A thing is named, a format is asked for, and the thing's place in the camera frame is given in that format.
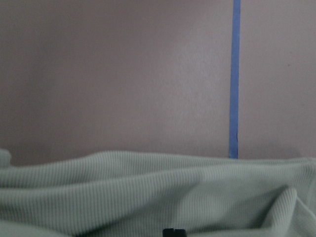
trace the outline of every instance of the sweater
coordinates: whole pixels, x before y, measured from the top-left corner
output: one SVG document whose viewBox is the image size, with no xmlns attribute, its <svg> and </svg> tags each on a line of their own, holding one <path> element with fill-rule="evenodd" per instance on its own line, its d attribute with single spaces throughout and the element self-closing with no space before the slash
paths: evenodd
<svg viewBox="0 0 316 237">
<path fill-rule="evenodd" d="M 0 150 L 0 237 L 315 237 L 316 158 L 103 151 L 13 166 Z"/>
</svg>

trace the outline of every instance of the black object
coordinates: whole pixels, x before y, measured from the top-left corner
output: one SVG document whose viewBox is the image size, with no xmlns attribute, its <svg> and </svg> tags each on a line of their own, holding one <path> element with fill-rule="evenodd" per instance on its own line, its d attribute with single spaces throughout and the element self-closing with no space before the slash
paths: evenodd
<svg viewBox="0 0 316 237">
<path fill-rule="evenodd" d="M 183 229 L 164 229 L 162 231 L 163 237 L 187 237 L 187 233 Z"/>
</svg>

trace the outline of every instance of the green fabric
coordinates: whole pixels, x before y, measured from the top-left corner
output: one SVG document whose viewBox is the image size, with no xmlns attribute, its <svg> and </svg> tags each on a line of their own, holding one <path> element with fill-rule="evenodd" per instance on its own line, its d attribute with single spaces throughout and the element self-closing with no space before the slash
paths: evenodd
<svg viewBox="0 0 316 237">
<path fill-rule="evenodd" d="M 0 237 L 316 236 L 316 158 L 105 151 L 9 162 L 1 150 Z"/>
</svg>

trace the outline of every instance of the ribbed fabric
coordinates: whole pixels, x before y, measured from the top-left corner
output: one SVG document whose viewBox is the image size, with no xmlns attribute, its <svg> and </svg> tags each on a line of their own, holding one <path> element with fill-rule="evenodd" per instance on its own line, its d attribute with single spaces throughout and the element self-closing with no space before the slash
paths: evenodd
<svg viewBox="0 0 316 237">
<path fill-rule="evenodd" d="M 0 237 L 316 236 L 316 158 L 105 151 L 9 161 L 0 150 Z"/>
</svg>

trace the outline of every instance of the blue tape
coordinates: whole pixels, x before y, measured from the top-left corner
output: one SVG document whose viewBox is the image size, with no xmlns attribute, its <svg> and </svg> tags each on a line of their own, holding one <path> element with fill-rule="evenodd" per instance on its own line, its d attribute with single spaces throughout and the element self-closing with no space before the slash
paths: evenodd
<svg viewBox="0 0 316 237">
<path fill-rule="evenodd" d="M 240 1 L 241 0 L 234 0 L 232 64 L 231 64 L 229 157 L 235 158 L 235 159 L 238 159 L 238 81 L 239 81 Z"/>
</svg>

